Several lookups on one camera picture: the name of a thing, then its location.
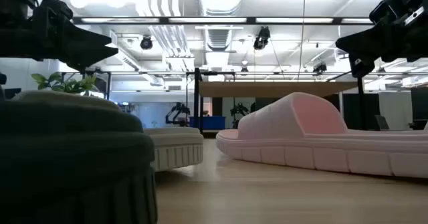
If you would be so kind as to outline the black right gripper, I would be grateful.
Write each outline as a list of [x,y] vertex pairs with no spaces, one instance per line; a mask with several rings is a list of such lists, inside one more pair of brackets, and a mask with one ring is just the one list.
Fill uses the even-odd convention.
[[375,62],[353,55],[379,55],[384,62],[428,58],[428,50],[422,46],[428,41],[428,0],[382,0],[369,19],[374,27],[336,40],[336,47],[350,55],[354,78],[372,72]]

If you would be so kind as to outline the overhead LED light bar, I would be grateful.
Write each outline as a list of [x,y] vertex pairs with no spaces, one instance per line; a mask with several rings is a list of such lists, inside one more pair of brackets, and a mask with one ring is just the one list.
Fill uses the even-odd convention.
[[76,25],[373,25],[363,17],[74,17]]

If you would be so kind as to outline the silver ceiling air duct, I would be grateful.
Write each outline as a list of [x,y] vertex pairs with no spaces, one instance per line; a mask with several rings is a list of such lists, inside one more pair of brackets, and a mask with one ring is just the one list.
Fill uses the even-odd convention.
[[[236,16],[241,0],[199,0],[201,14],[204,17]],[[233,30],[231,25],[208,26],[203,30],[205,35],[205,61],[210,69],[221,69],[227,66]]]

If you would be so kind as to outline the white curtain panel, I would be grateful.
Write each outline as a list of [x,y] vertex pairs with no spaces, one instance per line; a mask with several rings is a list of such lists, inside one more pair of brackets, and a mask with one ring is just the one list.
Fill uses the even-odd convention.
[[410,130],[413,109],[410,92],[380,92],[379,110],[390,130]]

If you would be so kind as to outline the black room divider panel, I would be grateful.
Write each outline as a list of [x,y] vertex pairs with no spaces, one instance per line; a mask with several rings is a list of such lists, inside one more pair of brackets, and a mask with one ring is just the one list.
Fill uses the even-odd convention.
[[[365,126],[367,130],[379,130],[376,115],[380,115],[379,95],[364,94]],[[360,102],[358,94],[343,95],[344,121],[349,129],[361,130]]]

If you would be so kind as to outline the grey slide sandal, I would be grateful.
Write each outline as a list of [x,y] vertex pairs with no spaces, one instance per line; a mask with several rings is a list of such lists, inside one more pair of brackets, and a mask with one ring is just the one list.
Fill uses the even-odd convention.
[[[52,104],[71,104],[119,111],[109,100],[99,97],[81,96],[50,90],[30,90],[12,97],[15,101]],[[155,160],[151,163],[155,171],[167,171],[203,162],[203,135],[191,127],[144,128],[154,142]]]

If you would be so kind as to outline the black slide sandal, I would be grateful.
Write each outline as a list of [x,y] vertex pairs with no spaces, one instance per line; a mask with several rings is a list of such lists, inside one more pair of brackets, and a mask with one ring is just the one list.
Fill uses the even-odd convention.
[[154,143],[119,110],[0,102],[0,224],[157,224]]

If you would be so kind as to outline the green potted plant white pot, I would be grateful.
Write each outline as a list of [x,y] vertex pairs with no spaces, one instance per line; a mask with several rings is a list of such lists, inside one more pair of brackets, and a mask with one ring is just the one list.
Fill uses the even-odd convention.
[[37,83],[38,90],[52,90],[69,94],[80,94],[87,91],[98,91],[95,85],[96,76],[86,76],[76,80],[72,76],[65,79],[60,72],[54,72],[45,77],[41,74],[32,74],[31,78]]

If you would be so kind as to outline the grey office chair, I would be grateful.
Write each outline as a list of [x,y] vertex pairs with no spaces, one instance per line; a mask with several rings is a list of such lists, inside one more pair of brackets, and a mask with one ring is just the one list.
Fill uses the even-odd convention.
[[379,130],[380,131],[390,130],[389,125],[387,123],[387,120],[386,120],[386,118],[384,116],[382,116],[382,115],[375,115],[374,117],[375,117],[375,119],[377,121],[377,124],[379,126]]

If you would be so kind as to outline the blue storage bin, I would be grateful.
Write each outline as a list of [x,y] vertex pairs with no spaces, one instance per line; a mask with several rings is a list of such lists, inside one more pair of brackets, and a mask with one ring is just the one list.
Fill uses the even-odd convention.
[[189,117],[189,126],[201,130],[223,130],[225,129],[224,116],[202,116],[195,119]]

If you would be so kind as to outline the pink slide sandal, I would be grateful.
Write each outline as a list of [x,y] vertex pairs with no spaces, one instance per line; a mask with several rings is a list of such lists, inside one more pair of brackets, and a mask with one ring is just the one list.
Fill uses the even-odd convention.
[[349,129],[329,101],[294,92],[216,135],[237,160],[319,171],[428,179],[428,129]]

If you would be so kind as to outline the wooden shelf with black frame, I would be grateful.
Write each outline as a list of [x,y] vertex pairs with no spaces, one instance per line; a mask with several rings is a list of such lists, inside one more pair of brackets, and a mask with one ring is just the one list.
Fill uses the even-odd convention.
[[293,92],[304,92],[319,97],[337,94],[356,88],[360,100],[361,118],[365,118],[364,113],[364,83],[362,78],[355,82],[339,82],[337,79],[346,74],[339,74],[326,81],[318,82],[204,82],[202,76],[219,75],[219,72],[201,72],[195,68],[193,72],[185,72],[186,76],[194,76],[194,115],[193,126],[203,131],[203,98],[280,98]]

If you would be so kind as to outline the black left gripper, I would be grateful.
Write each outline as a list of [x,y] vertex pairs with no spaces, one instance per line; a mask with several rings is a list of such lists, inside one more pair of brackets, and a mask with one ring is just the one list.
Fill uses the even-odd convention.
[[31,28],[40,40],[39,44],[45,54],[43,58],[59,59],[75,70],[84,71],[118,53],[118,48],[115,47],[99,47],[73,53],[71,38],[66,35],[71,30],[72,23],[72,35],[76,39],[109,45],[112,38],[100,26],[84,23],[80,18],[73,18],[71,23],[72,17],[72,10],[60,0],[42,0],[33,10]]

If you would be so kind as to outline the black ceiling track light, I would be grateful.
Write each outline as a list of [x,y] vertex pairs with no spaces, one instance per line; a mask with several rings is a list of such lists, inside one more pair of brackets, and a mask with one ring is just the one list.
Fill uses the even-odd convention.
[[314,65],[313,70],[312,70],[312,72],[314,73],[315,76],[321,75],[326,71],[327,71],[327,65],[324,62],[320,62],[320,63]]
[[140,42],[140,47],[143,50],[150,50],[153,47],[153,43],[150,35],[144,35]]
[[261,26],[259,33],[255,37],[253,44],[254,50],[263,50],[270,39],[269,27]]

